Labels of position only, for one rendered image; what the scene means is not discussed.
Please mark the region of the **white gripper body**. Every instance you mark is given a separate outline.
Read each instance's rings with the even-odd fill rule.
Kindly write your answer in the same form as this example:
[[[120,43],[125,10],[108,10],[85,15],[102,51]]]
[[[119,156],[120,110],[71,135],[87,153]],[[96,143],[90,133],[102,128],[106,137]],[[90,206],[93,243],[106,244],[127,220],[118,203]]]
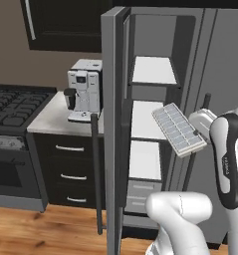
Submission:
[[[189,116],[189,122],[206,141],[210,141],[210,127],[216,118],[217,115],[215,115],[212,111],[208,109],[200,109]]]

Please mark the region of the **white ice cube tray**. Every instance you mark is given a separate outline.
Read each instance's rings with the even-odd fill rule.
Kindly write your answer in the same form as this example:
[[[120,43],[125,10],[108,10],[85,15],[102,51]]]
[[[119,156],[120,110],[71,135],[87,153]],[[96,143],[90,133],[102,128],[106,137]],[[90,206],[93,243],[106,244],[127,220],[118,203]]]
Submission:
[[[152,116],[180,158],[207,146],[204,138],[194,133],[195,128],[175,103],[154,110]]]

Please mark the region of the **white freezer shelf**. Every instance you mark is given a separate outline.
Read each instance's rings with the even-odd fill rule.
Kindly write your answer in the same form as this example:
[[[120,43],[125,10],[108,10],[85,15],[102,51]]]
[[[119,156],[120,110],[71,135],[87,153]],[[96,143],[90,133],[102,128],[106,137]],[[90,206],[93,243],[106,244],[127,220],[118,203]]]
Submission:
[[[133,138],[165,139],[165,136],[152,116],[154,110],[163,103],[134,101],[132,107],[131,136]]]
[[[129,176],[161,180],[157,142],[133,140],[130,145]]]
[[[134,62],[134,83],[176,85],[172,65],[167,57],[140,57]]]

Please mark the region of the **grey fridge door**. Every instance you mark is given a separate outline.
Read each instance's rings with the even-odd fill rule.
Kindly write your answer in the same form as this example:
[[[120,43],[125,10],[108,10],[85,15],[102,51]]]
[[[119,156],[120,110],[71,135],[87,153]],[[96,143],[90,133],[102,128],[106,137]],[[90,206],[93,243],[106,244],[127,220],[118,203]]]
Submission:
[[[211,95],[209,110],[218,116],[238,107],[238,9],[220,9],[217,12],[197,99],[198,108],[202,107],[207,93]],[[196,154],[188,189],[204,193],[212,201],[212,216],[199,227],[206,242],[218,248],[228,231],[228,222],[218,198],[210,145]]]

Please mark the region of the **grey freezer drawer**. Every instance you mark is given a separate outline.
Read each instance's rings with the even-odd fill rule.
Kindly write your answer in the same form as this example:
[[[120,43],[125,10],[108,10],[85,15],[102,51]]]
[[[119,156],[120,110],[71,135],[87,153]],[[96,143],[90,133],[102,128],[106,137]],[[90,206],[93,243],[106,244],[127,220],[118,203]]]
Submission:
[[[160,190],[160,182],[130,180],[128,182],[127,195],[134,197],[148,197],[151,193],[159,192]]]
[[[127,212],[136,212],[136,213],[145,213],[145,197],[129,196],[126,199],[125,211]]]

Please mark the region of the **grey freezer door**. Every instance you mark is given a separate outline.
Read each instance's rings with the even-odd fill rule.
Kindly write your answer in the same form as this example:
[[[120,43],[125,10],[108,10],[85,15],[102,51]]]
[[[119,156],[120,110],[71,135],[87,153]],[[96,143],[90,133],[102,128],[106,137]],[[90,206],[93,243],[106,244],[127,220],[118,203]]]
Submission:
[[[107,255],[120,255],[121,210],[119,208],[119,167],[122,105],[123,23],[128,7],[114,7],[101,17],[105,177],[107,207]]]

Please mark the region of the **grey fridge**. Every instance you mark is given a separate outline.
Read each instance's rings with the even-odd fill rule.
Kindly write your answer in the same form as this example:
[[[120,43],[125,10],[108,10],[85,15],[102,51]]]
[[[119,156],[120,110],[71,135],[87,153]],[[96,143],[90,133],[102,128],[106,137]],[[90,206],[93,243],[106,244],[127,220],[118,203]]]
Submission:
[[[123,23],[122,105],[119,167],[120,239],[125,231],[154,242],[158,225],[147,213],[125,211],[130,180],[160,182],[160,191],[190,191],[188,184],[196,154],[180,158],[165,139],[133,138],[131,136],[134,101],[175,103],[185,116],[208,109],[211,95],[204,96],[198,108],[197,99],[214,31],[217,8],[128,7],[130,15]],[[135,58],[167,57],[172,65],[176,85],[134,83]],[[157,142],[161,180],[129,176],[130,145],[133,140]]]

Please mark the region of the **white coffee machine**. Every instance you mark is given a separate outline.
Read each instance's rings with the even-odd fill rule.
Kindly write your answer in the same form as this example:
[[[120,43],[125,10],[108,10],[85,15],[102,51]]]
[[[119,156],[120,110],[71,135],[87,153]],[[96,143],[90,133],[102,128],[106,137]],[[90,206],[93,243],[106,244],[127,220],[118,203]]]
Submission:
[[[103,109],[103,62],[80,59],[68,71],[69,86],[64,90],[69,122],[89,123],[91,114]]]

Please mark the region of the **black drawer front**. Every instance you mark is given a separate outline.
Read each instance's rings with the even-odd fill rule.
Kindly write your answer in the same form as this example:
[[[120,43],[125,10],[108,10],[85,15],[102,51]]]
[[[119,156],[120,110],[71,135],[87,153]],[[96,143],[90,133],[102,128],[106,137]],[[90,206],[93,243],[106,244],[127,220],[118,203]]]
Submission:
[[[65,179],[60,176],[63,173],[65,175],[72,176],[86,176],[87,180],[72,180]],[[72,164],[63,165],[54,163],[50,166],[49,174],[57,184],[79,184],[79,185],[94,185],[95,176],[93,167],[90,164]]]
[[[78,203],[67,200],[67,197],[72,198],[86,198],[86,203]],[[96,195],[93,191],[87,189],[75,189],[75,188],[54,188],[49,193],[49,202],[51,204],[58,204],[63,206],[74,206],[74,207],[86,207],[95,208],[96,207]]]
[[[55,148],[56,144],[67,147],[84,147],[85,151],[59,150]],[[48,154],[52,156],[66,156],[82,159],[93,158],[92,139],[89,136],[47,134],[45,136],[45,146],[47,147]]]

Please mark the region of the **black gas stove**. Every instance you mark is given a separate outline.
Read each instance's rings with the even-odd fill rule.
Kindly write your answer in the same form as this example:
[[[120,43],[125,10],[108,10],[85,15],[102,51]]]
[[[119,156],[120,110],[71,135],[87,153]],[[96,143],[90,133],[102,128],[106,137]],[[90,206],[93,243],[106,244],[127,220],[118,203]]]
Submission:
[[[56,92],[50,87],[0,84],[0,207],[46,209],[47,192],[27,127]]]

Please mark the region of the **black wall cupboard door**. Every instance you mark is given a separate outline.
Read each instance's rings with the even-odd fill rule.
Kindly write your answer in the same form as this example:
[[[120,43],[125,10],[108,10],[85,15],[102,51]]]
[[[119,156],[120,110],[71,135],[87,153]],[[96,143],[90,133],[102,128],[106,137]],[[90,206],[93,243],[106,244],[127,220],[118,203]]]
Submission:
[[[113,0],[30,0],[36,40],[32,40],[25,0],[20,0],[31,50],[100,53],[101,15]]]

